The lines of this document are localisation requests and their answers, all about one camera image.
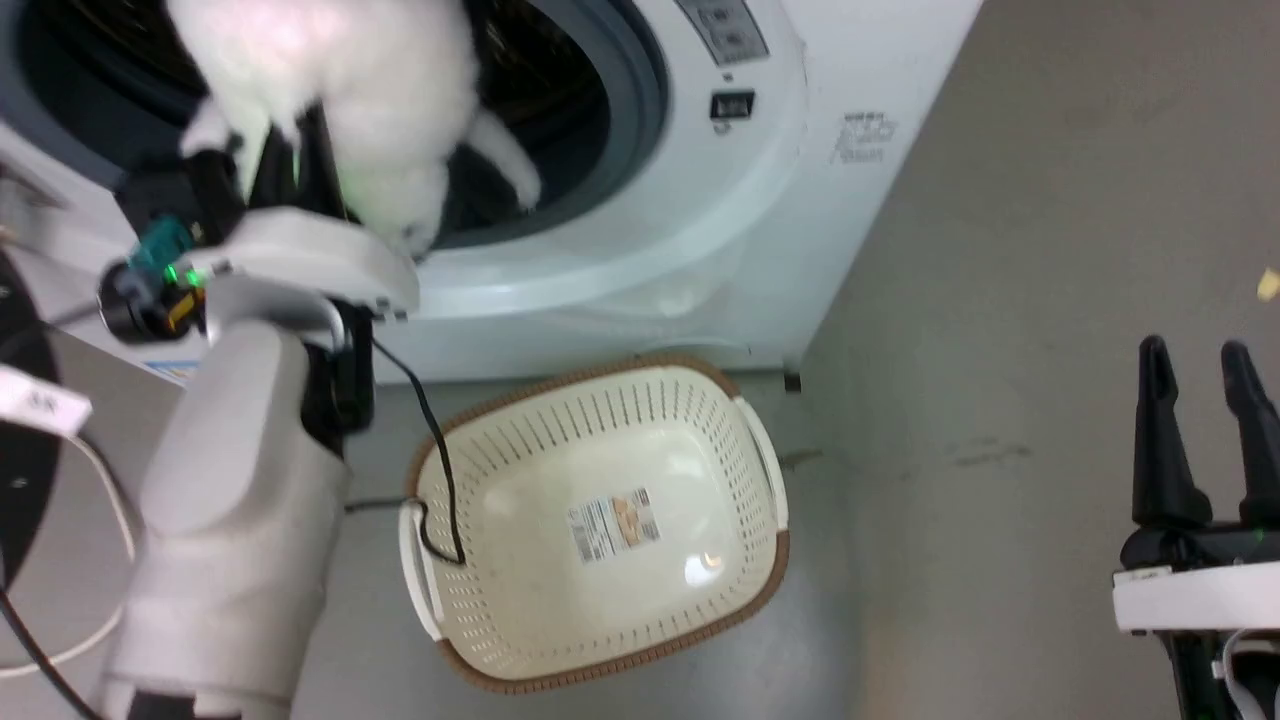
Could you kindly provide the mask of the white fluffy garment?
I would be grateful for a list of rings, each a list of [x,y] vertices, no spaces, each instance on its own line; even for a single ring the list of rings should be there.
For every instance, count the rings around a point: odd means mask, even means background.
[[[421,259],[435,243],[449,163],[471,147],[524,211],[543,181],[479,94],[481,65],[463,0],[165,0],[206,96],[180,137],[192,155],[239,138],[248,192],[270,129],[291,142],[323,109],[346,206],[378,238]]]

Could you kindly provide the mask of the white front-load washing machine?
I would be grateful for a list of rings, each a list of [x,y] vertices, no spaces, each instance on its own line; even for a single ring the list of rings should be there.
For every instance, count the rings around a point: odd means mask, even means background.
[[[541,202],[461,150],[421,310],[378,338],[439,382],[797,364],[983,0],[746,3],[771,55],[721,68],[675,0],[463,0]],[[95,300],[134,241],[122,173],[201,94],[163,0],[0,0],[0,178],[27,186],[0,252],[42,314]]]

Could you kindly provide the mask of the barcode label sticker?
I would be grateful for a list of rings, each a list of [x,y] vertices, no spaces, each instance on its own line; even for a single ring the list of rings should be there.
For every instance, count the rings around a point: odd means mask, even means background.
[[[644,487],[571,507],[566,521],[582,565],[602,562],[662,539],[650,495]]]

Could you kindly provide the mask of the white paper tag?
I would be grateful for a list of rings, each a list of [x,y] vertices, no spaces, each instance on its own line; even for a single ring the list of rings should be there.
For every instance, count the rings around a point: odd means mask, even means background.
[[[0,364],[0,421],[70,438],[92,411],[88,397]]]

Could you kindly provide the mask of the grey washer control label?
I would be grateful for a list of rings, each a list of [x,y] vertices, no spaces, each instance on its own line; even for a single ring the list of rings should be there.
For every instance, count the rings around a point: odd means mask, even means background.
[[[713,61],[735,67],[771,55],[746,0],[675,0],[698,32]]]

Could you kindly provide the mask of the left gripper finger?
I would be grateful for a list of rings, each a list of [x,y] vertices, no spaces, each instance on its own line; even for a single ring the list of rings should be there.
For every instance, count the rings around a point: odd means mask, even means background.
[[[323,105],[312,104],[298,119],[296,205],[340,222],[349,219]]]
[[[297,190],[294,160],[292,143],[279,128],[270,128],[250,187],[248,210],[284,208],[292,204]]]

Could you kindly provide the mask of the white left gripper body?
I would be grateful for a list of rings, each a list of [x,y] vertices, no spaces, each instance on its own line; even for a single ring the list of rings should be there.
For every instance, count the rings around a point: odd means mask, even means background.
[[[189,158],[151,156],[116,184],[116,205],[140,234],[172,214],[197,222],[204,243],[177,263],[206,290],[220,275],[300,290],[367,307],[378,316],[416,313],[419,274],[411,259],[349,220],[284,208],[248,210],[229,154],[204,150]]]

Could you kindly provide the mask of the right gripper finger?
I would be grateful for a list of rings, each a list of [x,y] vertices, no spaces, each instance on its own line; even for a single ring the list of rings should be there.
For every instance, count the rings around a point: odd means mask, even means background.
[[[1245,495],[1240,520],[1280,529],[1280,413],[1267,396],[1248,347],[1231,340],[1221,347],[1224,393],[1240,436]]]
[[[1178,380],[1164,337],[1139,346],[1132,519],[1139,527],[1207,527],[1210,498],[1196,487],[1176,418]]]

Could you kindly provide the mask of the cream plastic laundry basket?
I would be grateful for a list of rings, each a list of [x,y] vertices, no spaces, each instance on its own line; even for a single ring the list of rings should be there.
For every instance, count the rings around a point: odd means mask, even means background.
[[[739,384],[652,355],[444,423],[410,465],[410,602],[452,667],[527,694],[650,664],[759,612],[791,537],[778,456]]]

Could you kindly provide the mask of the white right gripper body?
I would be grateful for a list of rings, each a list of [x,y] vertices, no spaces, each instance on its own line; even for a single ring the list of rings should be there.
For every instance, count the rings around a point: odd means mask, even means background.
[[[1139,528],[1120,564],[1112,574],[1120,632],[1280,633],[1277,528]]]

